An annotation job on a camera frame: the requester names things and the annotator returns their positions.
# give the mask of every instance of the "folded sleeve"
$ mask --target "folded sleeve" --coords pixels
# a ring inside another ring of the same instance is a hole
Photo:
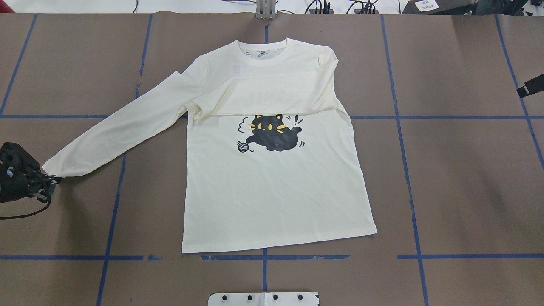
[[[50,158],[43,169],[61,177],[85,175],[166,130],[202,94],[207,74],[207,63],[199,57],[182,74],[174,72],[76,138]]]

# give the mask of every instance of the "white bracket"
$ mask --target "white bracket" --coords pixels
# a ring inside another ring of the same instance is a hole
[[[276,0],[257,0],[257,19],[276,19]]]
[[[208,306],[319,306],[313,292],[214,293]]]

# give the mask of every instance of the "neckline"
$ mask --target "neckline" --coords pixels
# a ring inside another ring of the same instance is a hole
[[[293,48],[293,40],[290,38],[285,38],[282,41],[272,42],[270,44],[247,44],[245,42],[235,40],[232,43],[232,46],[234,47],[236,57],[240,61],[245,62],[251,66],[272,66],[282,62],[286,57],[289,56],[291,49]],[[283,52],[281,52],[279,55],[272,57],[270,59],[253,59],[253,58],[247,57],[242,52],[242,49],[246,49],[250,51],[261,51],[261,50],[278,50],[282,48],[285,48]]]

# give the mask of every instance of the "white label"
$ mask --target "white label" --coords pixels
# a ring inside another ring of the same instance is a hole
[[[419,11],[431,11],[431,10],[436,10],[440,8],[438,4],[436,4],[435,0],[423,0],[423,1],[415,2],[415,4]]]

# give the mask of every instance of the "cat graphic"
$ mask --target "cat graphic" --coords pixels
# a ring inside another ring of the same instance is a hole
[[[262,145],[269,151],[285,151],[294,148],[299,142],[298,133],[302,129],[298,126],[290,129],[283,124],[283,115],[264,116],[255,115],[249,124],[253,136],[245,142]]]

